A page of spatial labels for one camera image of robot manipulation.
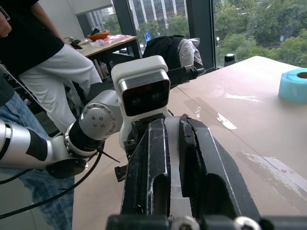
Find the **person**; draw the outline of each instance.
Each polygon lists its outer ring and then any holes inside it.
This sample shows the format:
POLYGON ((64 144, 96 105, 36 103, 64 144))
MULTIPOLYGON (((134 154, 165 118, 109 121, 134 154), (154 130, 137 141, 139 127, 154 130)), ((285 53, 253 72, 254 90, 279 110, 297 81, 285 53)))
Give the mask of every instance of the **person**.
POLYGON ((2 32, 0 61, 26 85, 60 131, 75 122, 64 82, 74 81, 88 94, 102 82, 91 60, 67 45, 38 0, 0 0, 12 31, 2 32))
MULTIPOLYGON (((11 31, 10 24, 4 15, 0 13, 0 41, 7 37, 11 31)), ((15 122, 35 131, 42 138, 48 138, 33 113, 22 101, 14 89, 5 81, 0 74, 0 119, 4 122, 15 122)), ((0 168, 0 173, 16 175, 22 169, 0 168)), ((25 187, 30 189, 34 203, 53 197, 74 185, 74 177, 58 180, 48 175, 46 171, 30 171, 19 178, 25 187)), ((45 220, 54 230, 71 230, 73 214, 73 191, 39 207, 45 220)))

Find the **blue jeans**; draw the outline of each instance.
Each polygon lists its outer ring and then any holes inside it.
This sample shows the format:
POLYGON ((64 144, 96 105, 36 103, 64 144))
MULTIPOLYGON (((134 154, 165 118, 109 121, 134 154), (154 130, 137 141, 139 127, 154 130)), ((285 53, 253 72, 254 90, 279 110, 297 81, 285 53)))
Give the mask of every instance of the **blue jeans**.
MULTIPOLYGON (((4 122, 14 122, 29 128, 42 138, 49 138, 44 128, 17 93, 9 102, 0 106, 0 119, 4 122)), ((21 169, 0 169, 0 173, 9 175, 16 175, 21 171, 21 169)), ((59 180, 51 177, 46 171, 30 171, 19 179, 26 188, 30 189, 34 203, 51 198, 74 185, 74 177, 59 180)), ((47 224, 54 230, 72 229, 73 191, 39 208, 47 224)))

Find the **black cable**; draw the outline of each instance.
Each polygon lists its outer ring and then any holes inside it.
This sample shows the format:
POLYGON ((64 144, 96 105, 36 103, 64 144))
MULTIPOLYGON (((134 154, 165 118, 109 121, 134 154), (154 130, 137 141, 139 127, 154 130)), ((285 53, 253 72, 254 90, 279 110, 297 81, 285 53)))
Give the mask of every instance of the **black cable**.
POLYGON ((13 180, 17 179, 18 177, 20 177, 20 176, 22 176, 22 175, 24 175, 24 174, 26 174, 26 173, 30 172, 31 170, 32 170, 32 169, 27 169, 27 170, 24 170, 24 171, 22 171, 22 172, 18 173, 17 175, 12 176, 11 178, 9 178, 9 179, 7 179, 7 180, 0 181, 0 184, 6 184, 6 183, 8 183, 8 182, 11 182, 11 181, 13 181, 13 180))
POLYGON ((10 216, 13 216, 13 215, 16 215, 16 214, 19 214, 19 213, 22 213, 22 212, 25 212, 25 211, 28 211, 30 209, 33 209, 35 207, 38 207, 38 206, 41 206, 41 205, 45 205, 46 203, 49 203, 51 201, 54 201, 62 196, 64 196, 65 194, 69 193, 70 191, 72 191, 73 189, 75 189, 79 184, 81 184, 92 172, 93 170, 95 169, 95 167, 97 166, 101 156, 102 156, 102 152, 100 152, 98 154, 98 157, 94 163, 94 165, 92 166, 92 168, 88 171, 88 173, 82 177, 82 179, 80 179, 76 184, 74 184, 72 187, 66 189, 64 192, 60 193, 60 194, 57 194, 55 195, 54 197, 51 197, 47 200, 44 200, 44 201, 41 201, 41 202, 38 202, 36 204, 33 204, 33 205, 30 205, 30 206, 27 206, 27 207, 23 207, 21 209, 18 209, 18 210, 15 210, 13 212, 8 212, 8 213, 5 213, 3 215, 0 215, 0 219, 4 219, 4 218, 7 218, 7 217, 10 217, 10 216))

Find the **black shirt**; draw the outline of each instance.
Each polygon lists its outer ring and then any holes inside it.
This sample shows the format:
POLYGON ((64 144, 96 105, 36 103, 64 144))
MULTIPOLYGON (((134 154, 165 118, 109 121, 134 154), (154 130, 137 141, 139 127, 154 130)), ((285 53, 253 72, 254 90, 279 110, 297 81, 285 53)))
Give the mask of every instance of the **black shirt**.
MULTIPOLYGON (((64 43, 48 30, 32 13, 38 0, 0 0, 0 6, 10 17, 12 31, 0 38, 0 60, 18 77, 59 52, 64 43)), ((0 106, 7 103, 14 90, 0 76, 0 106)))

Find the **desk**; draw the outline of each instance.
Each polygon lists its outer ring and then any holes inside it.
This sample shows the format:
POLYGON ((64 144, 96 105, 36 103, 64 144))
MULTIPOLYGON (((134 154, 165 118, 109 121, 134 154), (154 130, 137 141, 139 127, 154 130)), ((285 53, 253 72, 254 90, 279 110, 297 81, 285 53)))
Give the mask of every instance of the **desk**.
MULTIPOLYGON (((235 159, 262 215, 307 215, 307 105, 278 96, 281 74, 295 68, 253 57, 170 93, 168 109, 202 121, 235 159)), ((74 230, 103 229, 107 217, 120 211, 124 183, 116 181, 114 167, 127 159, 118 134, 105 149, 122 162, 103 157, 76 188, 74 230)))
POLYGON ((129 38, 124 38, 122 40, 116 41, 114 43, 111 43, 109 45, 105 46, 91 46, 91 44, 85 44, 81 47, 83 49, 78 50, 82 55, 86 56, 90 60, 94 61, 96 67, 98 65, 97 59, 101 59, 104 63, 106 63, 106 66, 108 68, 109 73, 111 74, 111 66, 109 64, 109 55, 115 51, 121 50, 123 48, 128 47, 132 48, 132 52, 135 59, 140 59, 140 49, 139 44, 136 36, 131 36, 129 38))

